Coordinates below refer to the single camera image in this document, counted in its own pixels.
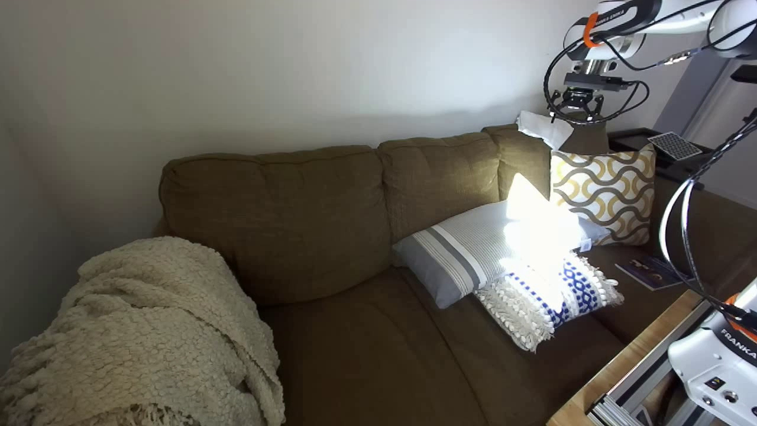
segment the geometric pattern pillow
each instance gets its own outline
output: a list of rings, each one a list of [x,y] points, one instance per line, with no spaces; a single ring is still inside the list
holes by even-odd
[[[656,148],[613,153],[552,157],[552,202],[602,226],[601,243],[640,246],[651,237],[656,198]]]

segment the striped pillow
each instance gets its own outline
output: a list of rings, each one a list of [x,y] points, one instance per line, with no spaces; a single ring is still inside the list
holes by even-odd
[[[434,305],[447,308],[496,274],[507,254],[503,222],[507,204],[488,204],[421,230],[392,252]]]
[[[640,246],[651,237],[656,198],[656,148],[613,153],[552,157],[552,202],[602,226],[609,237],[601,243]]]
[[[508,259],[552,265],[595,232],[548,202],[484,204],[445,222],[405,237],[395,259],[425,287],[437,308],[503,278]]]

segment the white wall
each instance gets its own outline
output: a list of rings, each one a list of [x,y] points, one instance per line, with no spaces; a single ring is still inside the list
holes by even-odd
[[[0,374],[10,349],[49,325],[77,264],[74,235],[0,127]]]
[[[146,235],[168,159],[453,136],[541,110],[595,0],[5,0],[0,116],[84,248]],[[653,125],[675,88],[662,79]]]

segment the couch cushion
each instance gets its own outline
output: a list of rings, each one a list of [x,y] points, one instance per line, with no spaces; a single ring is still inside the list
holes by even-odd
[[[492,136],[501,161],[499,197],[507,198],[517,175],[524,177],[543,197],[548,197],[552,149],[541,140],[517,132],[517,125],[484,127],[484,132]],[[561,151],[606,153],[609,151],[608,136],[599,125],[575,127]]]
[[[476,298],[434,311],[424,290],[414,291],[466,372],[488,424],[495,426],[546,424],[624,349],[601,323],[582,317],[559,330],[536,353],[523,353]]]
[[[552,157],[552,202],[609,230],[601,243],[644,246],[656,202],[656,148]]]
[[[171,161],[161,204],[165,232],[218,248],[262,305],[330,295],[387,265],[367,148]]]
[[[392,242],[496,202],[496,149],[482,132],[379,148]]]
[[[536,355],[472,298],[437,311],[407,271],[329,300],[259,311],[274,330],[288,424],[546,424],[622,344],[591,317]]]
[[[341,295],[265,308],[287,424],[484,424],[476,396],[398,271]]]

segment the patterned pillow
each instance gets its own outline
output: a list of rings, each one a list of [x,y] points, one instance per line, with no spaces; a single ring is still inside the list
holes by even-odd
[[[595,232],[548,202],[499,202],[470,208],[392,246],[437,308],[449,308],[503,273],[507,259],[561,265],[563,254],[591,246]]]
[[[620,305],[614,279],[565,254],[561,267],[510,261],[507,274],[476,291],[479,305],[523,351],[536,353],[559,327],[606,305]]]
[[[552,202],[609,230],[601,243],[640,246],[651,237],[656,148],[552,157]]]

